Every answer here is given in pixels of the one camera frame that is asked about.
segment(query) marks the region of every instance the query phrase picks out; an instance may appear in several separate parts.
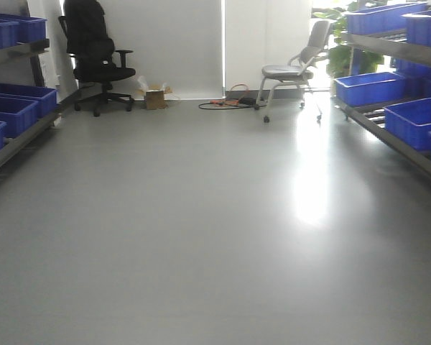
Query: chair seat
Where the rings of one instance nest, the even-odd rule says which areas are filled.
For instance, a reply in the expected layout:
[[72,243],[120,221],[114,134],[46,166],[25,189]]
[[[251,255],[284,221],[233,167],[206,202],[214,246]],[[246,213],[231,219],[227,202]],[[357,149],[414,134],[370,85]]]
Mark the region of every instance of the chair seat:
[[82,83],[105,83],[117,80],[121,81],[136,74],[136,70],[133,68],[112,68],[108,70],[100,70],[98,72],[91,71],[83,75],[79,75],[77,69],[75,69],[73,72],[75,77]]
[[[302,67],[295,65],[266,65],[261,69],[264,77],[276,79],[278,81],[295,81],[302,79]],[[305,77],[311,79],[313,73],[310,70],[305,71]]]

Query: chair base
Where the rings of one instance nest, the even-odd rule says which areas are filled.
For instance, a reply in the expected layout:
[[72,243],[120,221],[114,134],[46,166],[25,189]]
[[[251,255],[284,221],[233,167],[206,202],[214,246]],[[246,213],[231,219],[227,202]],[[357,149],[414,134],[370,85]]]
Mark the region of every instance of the chair base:
[[132,96],[126,93],[107,92],[107,90],[110,88],[111,88],[110,86],[103,86],[101,93],[75,101],[74,109],[76,111],[80,111],[81,110],[80,103],[96,101],[93,109],[93,115],[94,117],[99,117],[101,115],[101,112],[99,111],[99,108],[101,107],[101,105],[107,104],[108,101],[115,101],[115,102],[126,104],[126,111],[131,111],[132,105],[134,103],[134,99],[132,98]]
[[[262,92],[264,90],[264,83],[265,80],[267,78],[264,78],[260,84],[260,88],[259,88],[259,92],[257,93],[257,99],[256,99],[256,103],[254,104],[254,109],[255,110],[259,110],[260,106],[259,106],[259,102],[261,99],[261,95]],[[304,78],[301,82],[297,82],[297,81],[282,81],[280,83],[275,84],[271,89],[270,89],[270,93],[268,96],[268,101],[267,101],[267,107],[265,109],[266,115],[264,116],[264,122],[267,124],[270,122],[270,118],[269,118],[269,108],[270,108],[270,103],[272,102],[273,99],[273,94],[274,91],[276,90],[276,88],[281,87],[281,86],[295,86],[298,90],[300,90],[302,92],[302,100],[300,102],[300,108],[304,109],[305,107],[305,92],[310,92],[311,96],[314,98],[315,94],[313,93],[313,89],[311,88],[310,84],[308,83],[308,79]],[[321,118],[323,117],[323,112],[321,111],[321,108],[319,107],[319,103],[315,100],[315,104],[316,107],[318,108],[318,115],[316,116],[316,120],[318,123],[320,123]]]

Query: chair leg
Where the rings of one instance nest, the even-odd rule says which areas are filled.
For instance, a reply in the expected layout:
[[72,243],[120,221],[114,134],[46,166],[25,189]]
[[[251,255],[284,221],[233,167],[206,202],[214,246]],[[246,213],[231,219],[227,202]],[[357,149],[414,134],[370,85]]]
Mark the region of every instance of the chair leg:
[[300,92],[300,95],[302,97],[302,100],[300,101],[300,108],[304,109],[305,107],[305,90],[300,87],[300,85],[297,85],[297,90]]
[[308,80],[306,80],[306,83],[307,83],[308,90],[310,91],[311,96],[313,98],[313,101],[316,104],[316,108],[318,108],[318,111],[319,111],[319,115],[316,116],[316,120],[318,122],[321,122],[321,118],[323,117],[323,112],[321,111],[321,107],[319,106],[319,102],[316,100],[315,93],[313,92],[313,89],[311,88],[310,83],[308,82]]
[[267,106],[265,107],[265,116],[264,116],[264,122],[268,123],[270,122],[270,118],[268,117],[269,115],[269,111],[270,111],[270,103],[273,100],[273,95],[274,95],[274,90],[276,90],[277,87],[279,86],[283,86],[284,83],[278,83],[273,85],[273,87],[270,89],[270,93],[268,95],[268,100],[267,100]]
[[99,117],[101,115],[99,110],[100,107],[104,104],[107,104],[109,100],[126,104],[126,111],[131,111],[134,104],[134,99],[131,97],[131,95],[125,93],[109,93],[106,91],[106,89],[103,89],[102,93],[75,101],[74,108],[76,111],[79,111],[81,110],[80,103],[95,101],[93,115],[94,117]]
[[260,98],[261,98],[261,95],[262,95],[262,93],[264,91],[265,80],[266,80],[266,78],[263,78],[262,81],[261,81],[261,83],[260,83],[259,92],[257,92],[256,103],[254,104],[254,109],[255,110],[259,110],[260,109]]

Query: electrical cable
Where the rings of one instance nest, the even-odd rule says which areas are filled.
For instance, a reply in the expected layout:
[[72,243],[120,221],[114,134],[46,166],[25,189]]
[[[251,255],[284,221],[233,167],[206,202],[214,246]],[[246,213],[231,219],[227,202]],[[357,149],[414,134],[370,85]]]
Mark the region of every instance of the electrical cable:
[[[233,92],[234,88],[237,88],[239,86],[244,87],[244,92],[241,94],[239,98],[230,98],[230,94]],[[253,108],[255,105],[254,99],[249,99],[250,102],[243,103],[243,98],[245,101],[247,100],[246,95],[249,93],[249,87],[246,84],[236,84],[231,87],[231,89],[227,93],[226,99],[220,99],[220,100],[212,100],[208,103],[202,103],[198,105],[198,108],[203,110],[233,110],[233,109],[246,109],[246,108]]]

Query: chair armrest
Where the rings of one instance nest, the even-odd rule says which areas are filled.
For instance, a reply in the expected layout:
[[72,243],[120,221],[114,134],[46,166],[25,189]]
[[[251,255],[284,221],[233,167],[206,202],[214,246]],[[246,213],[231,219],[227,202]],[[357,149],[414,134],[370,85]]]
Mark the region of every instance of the chair armrest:
[[126,68],[126,54],[133,52],[132,50],[115,50],[118,54],[120,54],[121,59],[121,68]]
[[287,61],[287,64],[290,66],[294,60],[298,59],[300,57],[300,54],[297,54],[295,56],[292,56],[289,61]]

